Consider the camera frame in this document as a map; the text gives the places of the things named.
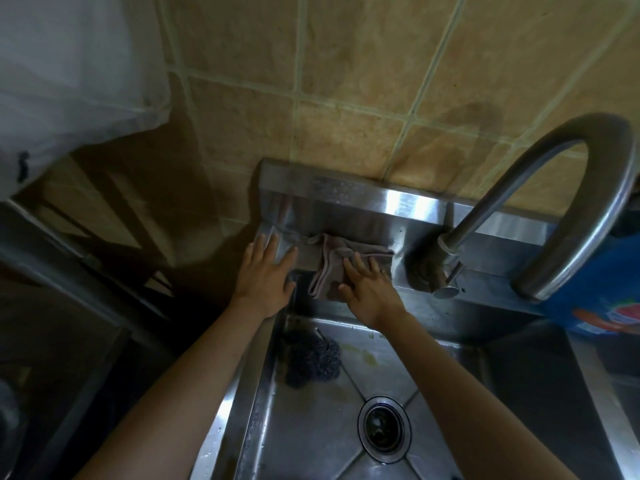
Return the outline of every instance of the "sink drain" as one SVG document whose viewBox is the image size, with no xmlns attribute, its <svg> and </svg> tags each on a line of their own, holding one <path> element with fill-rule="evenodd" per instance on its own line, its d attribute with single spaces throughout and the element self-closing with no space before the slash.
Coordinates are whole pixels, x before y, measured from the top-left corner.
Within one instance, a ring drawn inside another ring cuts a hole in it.
<svg viewBox="0 0 640 480">
<path fill-rule="evenodd" d="M 382 463 L 402 460 L 411 445 L 409 418 L 400 404 L 382 395 L 364 403 L 358 434 L 367 453 Z"/>
</svg>

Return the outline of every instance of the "forearm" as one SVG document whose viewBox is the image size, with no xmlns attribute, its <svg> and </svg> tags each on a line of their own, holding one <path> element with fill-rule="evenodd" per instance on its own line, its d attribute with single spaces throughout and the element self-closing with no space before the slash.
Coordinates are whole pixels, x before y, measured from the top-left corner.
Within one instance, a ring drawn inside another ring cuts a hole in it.
<svg viewBox="0 0 640 480">
<path fill-rule="evenodd" d="M 76 476 L 184 479 L 260 319 L 233 305 L 149 389 Z"/>
<path fill-rule="evenodd" d="M 382 332 L 427 401 L 466 479 L 576 480 L 412 315 L 386 323 Z"/>
</svg>

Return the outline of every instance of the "tile wall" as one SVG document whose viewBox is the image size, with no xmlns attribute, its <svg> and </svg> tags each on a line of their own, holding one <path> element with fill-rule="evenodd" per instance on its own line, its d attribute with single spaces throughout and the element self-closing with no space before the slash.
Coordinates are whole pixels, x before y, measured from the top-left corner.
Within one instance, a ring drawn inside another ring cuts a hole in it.
<svg viewBox="0 0 640 480">
<path fill-rule="evenodd" d="M 572 116 L 640 131 L 640 0 L 156 1 L 169 123 L 19 199 L 176 293 L 228 299 L 264 157 L 478 199 Z M 585 164 L 560 155 L 508 204 L 562 215 Z"/>
</svg>

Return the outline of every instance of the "faucet spout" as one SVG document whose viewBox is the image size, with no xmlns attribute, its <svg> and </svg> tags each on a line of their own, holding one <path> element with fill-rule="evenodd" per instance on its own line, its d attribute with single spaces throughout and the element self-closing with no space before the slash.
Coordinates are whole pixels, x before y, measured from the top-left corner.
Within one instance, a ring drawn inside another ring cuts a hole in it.
<svg viewBox="0 0 640 480">
<path fill-rule="evenodd" d="M 520 156 L 457 227 L 439 236 L 418 265 L 420 277 L 429 282 L 436 296 L 438 284 L 429 279 L 439 274 L 435 269 L 442 270 L 457 259 L 468 237 L 542 165 L 581 142 L 587 145 L 589 156 L 578 192 L 540 253 L 511 286 L 525 298 L 543 301 L 575 274 L 624 209 L 637 173 L 633 130 L 626 119 L 614 114 L 585 114 L 547 133 Z"/>
</svg>

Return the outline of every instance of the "cloth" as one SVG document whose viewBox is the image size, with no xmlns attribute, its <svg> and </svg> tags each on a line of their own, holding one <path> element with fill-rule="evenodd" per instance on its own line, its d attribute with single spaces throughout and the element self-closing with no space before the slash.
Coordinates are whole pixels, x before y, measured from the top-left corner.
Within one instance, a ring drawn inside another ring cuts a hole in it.
<svg viewBox="0 0 640 480">
<path fill-rule="evenodd" d="M 394 252 L 384 246 L 347 241 L 342 237 L 329 234 L 311 237 L 308 243 L 322 243 L 322 261 L 309 285 L 311 298 L 341 301 L 338 286 L 342 283 L 353 284 L 344 272 L 342 259 L 348 258 L 353 263 L 353 256 L 356 252 L 360 253 L 362 261 L 367 267 L 369 267 L 369 257 L 373 256 L 380 266 L 380 270 L 384 270 L 391 277 Z"/>
</svg>

